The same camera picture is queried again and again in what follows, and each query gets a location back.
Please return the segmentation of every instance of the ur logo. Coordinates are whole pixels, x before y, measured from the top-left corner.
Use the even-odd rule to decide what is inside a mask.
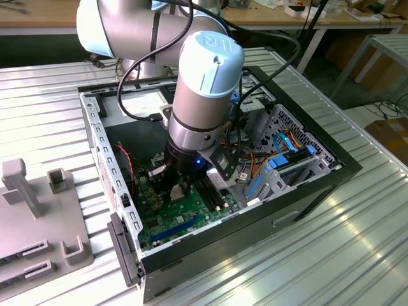
[[[220,38],[216,35],[204,34],[204,45],[211,48],[220,48],[226,52],[231,52],[231,42],[227,38]]]

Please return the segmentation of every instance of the wooden desk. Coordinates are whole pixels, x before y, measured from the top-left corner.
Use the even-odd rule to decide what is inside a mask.
[[[24,0],[25,8],[31,11],[24,15],[17,11],[0,9],[0,35],[32,35],[32,34],[75,34],[76,15],[79,0]],[[284,13],[282,7],[273,10],[252,2],[247,10],[226,8],[224,17],[237,25],[248,29],[301,29],[305,19],[293,18]],[[392,34],[401,30],[406,21],[391,19],[387,21],[360,22],[342,12],[336,16],[319,21],[317,29],[306,53],[303,55],[298,70],[303,72],[310,58],[316,51],[322,37],[328,29],[375,29],[389,27]]]
[[[10,8],[24,8],[31,14],[0,8],[0,28],[76,27],[79,0],[22,0],[25,6],[2,4]]]
[[[305,19],[301,17],[291,17],[284,12],[284,8],[278,6],[271,10],[266,6],[252,2],[248,10],[238,8],[226,8],[224,10],[224,18],[230,22],[244,26],[248,29],[301,29],[305,23]],[[399,18],[391,19],[391,28],[404,25],[405,21]],[[389,27],[387,20],[361,22],[352,18],[349,14],[341,12],[335,16],[322,18],[315,25],[315,29],[329,27],[330,29],[370,29]]]

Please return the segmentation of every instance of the motherboard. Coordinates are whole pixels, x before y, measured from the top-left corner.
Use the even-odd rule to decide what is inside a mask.
[[[233,195],[227,190],[216,190],[208,178],[190,185],[184,196],[174,203],[165,192],[155,192],[148,180],[148,168],[138,168],[134,173],[137,188],[133,196],[143,223],[138,239],[145,251],[177,241],[178,237],[240,210]]]

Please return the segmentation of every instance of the green circuit board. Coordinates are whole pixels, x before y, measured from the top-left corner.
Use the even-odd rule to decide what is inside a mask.
[[[230,193],[223,196],[217,191],[218,196],[222,199],[223,206],[219,207],[219,210],[210,211],[194,185],[190,186],[183,200],[170,203],[170,201],[165,200],[164,196],[156,194],[147,177],[141,175],[141,173],[143,171],[135,173],[138,181],[138,193],[135,195],[135,203],[143,223],[143,231],[138,239],[145,251],[170,240],[176,240],[182,235],[239,210],[234,197]],[[178,226],[184,229],[177,231]],[[176,230],[176,232],[165,238],[152,240],[154,235],[168,230]]]

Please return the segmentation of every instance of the aluminum table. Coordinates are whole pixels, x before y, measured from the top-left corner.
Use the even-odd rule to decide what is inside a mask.
[[[364,67],[366,72],[373,66],[375,61],[379,58],[381,54],[386,54],[392,58],[397,63],[403,65],[408,69],[408,34],[399,34],[399,35],[368,35],[356,53],[353,55],[346,68],[337,78],[333,90],[330,93],[330,99],[333,99],[336,94],[339,92],[343,83],[346,81],[349,74],[358,64],[358,61],[365,54],[367,49],[372,46],[377,49],[376,53],[371,58],[370,62]],[[362,78],[358,77],[356,82],[360,82]],[[404,89],[408,86],[408,83],[403,83],[400,88],[396,90],[393,98],[396,98]]]
[[[245,50],[271,74],[283,60]],[[114,69],[71,63],[0,70],[0,160],[22,157],[30,177],[73,172],[93,264],[4,305],[138,305],[106,227],[110,219],[92,159],[78,86],[114,80]],[[148,305],[406,305],[408,169],[294,68],[277,82],[364,167],[311,215]]]

